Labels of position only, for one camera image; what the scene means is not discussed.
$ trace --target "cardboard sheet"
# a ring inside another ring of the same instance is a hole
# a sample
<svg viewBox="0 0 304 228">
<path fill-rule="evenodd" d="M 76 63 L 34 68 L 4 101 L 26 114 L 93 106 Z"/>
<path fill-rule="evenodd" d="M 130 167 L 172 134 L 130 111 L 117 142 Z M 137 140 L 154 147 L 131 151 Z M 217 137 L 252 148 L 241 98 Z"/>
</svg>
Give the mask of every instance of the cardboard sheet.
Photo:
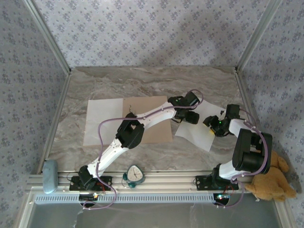
<svg viewBox="0 0 304 228">
<path fill-rule="evenodd" d="M 198 124 L 190 124 L 186 122 L 181 122 L 178 127 L 175 135 L 181 136 L 194 145 L 206 150 L 210 151 L 214 140 L 214 133 L 203 124 L 203 121 L 211 115 L 217 115 L 220 117 L 220 112 L 224 111 L 223 108 L 220 108 L 216 105 L 210 104 L 207 101 L 203 101 L 194 111 L 199 114 L 199 122 Z"/>
<path fill-rule="evenodd" d="M 100 145 L 97 134 L 98 125 L 107 119 L 123 116 L 123 99 L 89 100 L 86 113 L 84 146 Z M 110 121 L 102 125 L 100 133 L 104 145 L 109 145 L 120 126 L 121 121 Z"/>
<path fill-rule="evenodd" d="M 133 112 L 142 114 L 161 106 L 167 101 L 167 96 L 129 97 L 123 99 L 123 116 Z M 172 142 L 170 120 L 165 120 L 145 130 L 141 143 Z"/>
</svg>

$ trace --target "brown teddy bear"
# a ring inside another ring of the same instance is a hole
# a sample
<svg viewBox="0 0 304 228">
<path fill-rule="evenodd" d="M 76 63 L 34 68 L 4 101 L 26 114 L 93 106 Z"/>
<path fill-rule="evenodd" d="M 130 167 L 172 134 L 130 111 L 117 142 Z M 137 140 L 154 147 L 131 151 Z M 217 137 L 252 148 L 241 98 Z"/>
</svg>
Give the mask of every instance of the brown teddy bear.
<svg viewBox="0 0 304 228">
<path fill-rule="evenodd" d="M 274 199 L 276 201 L 285 201 L 286 197 L 295 198 L 295 190 L 289 186 L 282 173 L 288 170 L 289 166 L 284 158 L 280 157 L 275 151 L 272 151 L 268 173 L 255 175 L 252 183 L 245 185 L 245 189 L 262 200 Z"/>
</svg>

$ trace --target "marble floor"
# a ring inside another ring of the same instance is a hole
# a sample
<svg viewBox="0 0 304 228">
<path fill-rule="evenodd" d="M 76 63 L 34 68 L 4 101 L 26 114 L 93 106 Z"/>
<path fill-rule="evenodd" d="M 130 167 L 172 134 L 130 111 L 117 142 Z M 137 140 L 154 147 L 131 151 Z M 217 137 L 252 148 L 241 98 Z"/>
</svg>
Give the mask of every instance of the marble floor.
<svg viewBox="0 0 304 228">
<path fill-rule="evenodd" d="M 226 107 L 243 101 L 232 69 L 212 67 L 84 67 L 75 68 L 61 112 L 49 159 L 58 162 L 58 171 L 77 171 L 93 161 L 99 147 L 84 147 L 88 100 L 131 96 L 181 95 L 193 88 L 205 100 Z M 137 164 L 143 170 L 211 170 L 228 162 L 236 143 L 235 136 L 215 138 L 209 152 L 186 139 L 174 136 L 178 124 L 171 121 L 173 142 L 140 144 L 116 159 L 106 171 L 124 171 Z"/>
</svg>

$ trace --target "wallpaper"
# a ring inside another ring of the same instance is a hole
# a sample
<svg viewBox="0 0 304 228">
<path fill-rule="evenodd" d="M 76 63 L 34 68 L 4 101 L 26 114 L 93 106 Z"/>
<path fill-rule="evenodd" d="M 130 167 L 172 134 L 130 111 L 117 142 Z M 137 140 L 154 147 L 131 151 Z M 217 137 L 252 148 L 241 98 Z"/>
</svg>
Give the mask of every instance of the wallpaper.
<svg viewBox="0 0 304 228">
<path fill-rule="evenodd" d="M 263 130 L 274 149 L 288 158 L 287 178 L 298 197 L 289 202 L 304 228 L 304 3 L 284 1 L 242 76 Z"/>
<path fill-rule="evenodd" d="M 268 0 L 35 0 L 70 67 L 235 66 Z"/>
<path fill-rule="evenodd" d="M 12 227 L 65 80 L 22 0 L 0 1 L 0 227 Z"/>
</svg>

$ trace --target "white paper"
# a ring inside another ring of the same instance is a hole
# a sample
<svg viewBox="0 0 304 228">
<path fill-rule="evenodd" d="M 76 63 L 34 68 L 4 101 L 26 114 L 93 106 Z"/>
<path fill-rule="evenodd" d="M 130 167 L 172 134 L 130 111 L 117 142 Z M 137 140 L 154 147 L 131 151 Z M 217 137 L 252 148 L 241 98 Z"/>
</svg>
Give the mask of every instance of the white paper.
<svg viewBox="0 0 304 228">
<path fill-rule="evenodd" d="M 89 100 L 86 113 L 84 146 L 100 145 L 97 128 L 99 124 L 108 119 L 123 116 L 123 99 Z M 122 121 L 104 123 L 100 133 L 104 145 L 109 145 L 115 138 L 117 129 Z"/>
<path fill-rule="evenodd" d="M 181 122 L 175 135 L 183 137 L 194 145 L 209 152 L 215 135 L 208 127 L 203 124 L 203 121 L 211 115 L 217 115 L 218 117 L 220 117 L 220 112 L 224 110 L 225 109 L 210 104 L 209 102 L 204 100 L 194 110 L 196 113 L 199 114 L 200 117 L 198 124 Z"/>
</svg>

